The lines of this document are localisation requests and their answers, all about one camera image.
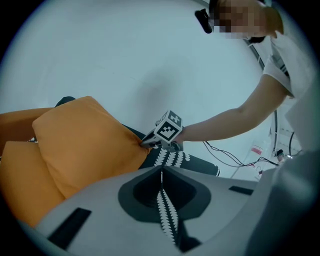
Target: fabric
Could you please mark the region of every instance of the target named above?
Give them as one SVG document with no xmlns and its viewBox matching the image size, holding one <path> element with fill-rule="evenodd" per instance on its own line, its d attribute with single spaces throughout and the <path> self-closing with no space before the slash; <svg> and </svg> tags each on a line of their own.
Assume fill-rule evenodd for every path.
<svg viewBox="0 0 320 256">
<path fill-rule="evenodd" d="M 0 189 L 12 214 L 31 227 L 65 200 L 37 143 L 6 143 L 0 164 Z"/>
<path fill-rule="evenodd" d="M 90 96 L 53 108 L 32 127 L 48 170 L 66 198 L 99 180 L 136 171 L 150 152 Z"/>
<path fill-rule="evenodd" d="M 277 38 L 271 37 L 272 55 L 263 73 L 278 80 L 299 99 L 315 79 L 318 63 L 295 21 L 276 2 L 272 2 L 272 7 L 281 16 L 284 34 L 276 31 Z"/>
<path fill-rule="evenodd" d="M 30 140 L 35 135 L 32 122 L 51 109 L 36 108 L 0 114 L 0 156 L 7 141 Z"/>
<path fill-rule="evenodd" d="M 314 152 L 320 149 L 320 73 L 302 97 L 285 114 L 294 130 L 301 149 Z"/>
<path fill-rule="evenodd" d="M 145 137 L 145 134 L 132 129 L 128 126 L 130 131 L 137 135 L 140 139 Z M 205 161 L 201 158 L 190 155 L 184 151 L 169 152 L 161 146 L 155 146 L 146 157 L 139 169 L 154 167 L 154 166 L 175 166 L 197 173 L 219 176 L 220 169 L 217 165 Z"/>
<path fill-rule="evenodd" d="M 76 98 L 72 97 L 72 96 L 66 96 L 66 97 L 63 97 L 56 105 L 55 105 L 55 108 L 62 105 L 62 104 L 65 104 L 67 102 L 71 102 L 71 101 L 74 101 Z"/>
</svg>

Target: black headset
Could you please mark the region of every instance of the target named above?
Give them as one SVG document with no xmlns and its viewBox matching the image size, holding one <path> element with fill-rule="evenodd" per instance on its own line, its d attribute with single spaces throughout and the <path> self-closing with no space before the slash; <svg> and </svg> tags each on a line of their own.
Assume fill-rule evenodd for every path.
<svg viewBox="0 0 320 256">
<path fill-rule="evenodd" d="M 206 9 L 197 10 L 194 13 L 194 15 L 197 18 L 197 20 L 199 21 L 200 25 L 202 26 L 204 32 L 206 32 L 207 34 L 212 33 L 213 30 L 209 24 L 209 16 L 206 12 Z"/>
</svg>

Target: orange cushion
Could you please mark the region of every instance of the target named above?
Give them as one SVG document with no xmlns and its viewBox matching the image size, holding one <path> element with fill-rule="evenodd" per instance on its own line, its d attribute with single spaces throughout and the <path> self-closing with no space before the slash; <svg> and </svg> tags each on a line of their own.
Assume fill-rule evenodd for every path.
<svg viewBox="0 0 320 256">
<path fill-rule="evenodd" d="M 5 144 L 0 164 L 0 187 L 13 215 L 31 227 L 65 200 L 37 143 L 8 141 Z"/>
<path fill-rule="evenodd" d="M 48 170 L 66 198 L 99 180 L 136 171 L 150 152 L 90 96 L 53 108 L 32 127 Z"/>
<path fill-rule="evenodd" d="M 6 142 L 27 142 L 31 140 L 35 136 L 35 132 L 32 129 L 32 122 L 50 109 L 52 109 L 52 107 L 0 114 L 0 156 L 2 155 Z"/>
</svg>

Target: red label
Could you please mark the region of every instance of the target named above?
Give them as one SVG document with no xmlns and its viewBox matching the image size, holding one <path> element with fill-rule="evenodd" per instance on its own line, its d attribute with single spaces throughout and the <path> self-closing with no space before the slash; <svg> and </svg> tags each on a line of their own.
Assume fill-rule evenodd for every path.
<svg viewBox="0 0 320 256">
<path fill-rule="evenodd" d="M 261 154 L 262 154 L 262 151 L 259 150 L 259 149 L 257 149 L 257 148 L 255 148 L 255 147 L 251 148 L 251 151 L 257 153 L 258 155 L 261 155 Z"/>
</svg>

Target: hand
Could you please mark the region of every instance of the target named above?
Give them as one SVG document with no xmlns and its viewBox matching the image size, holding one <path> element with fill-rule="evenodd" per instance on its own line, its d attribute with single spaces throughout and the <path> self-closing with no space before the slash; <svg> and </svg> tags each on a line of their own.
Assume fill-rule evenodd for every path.
<svg viewBox="0 0 320 256">
<path fill-rule="evenodd" d="M 175 142 L 178 144 L 182 144 L 184 142 L 184 135 L 183 132 L 180 132 L 178 136 L 174 139 Z"/>
</svg>

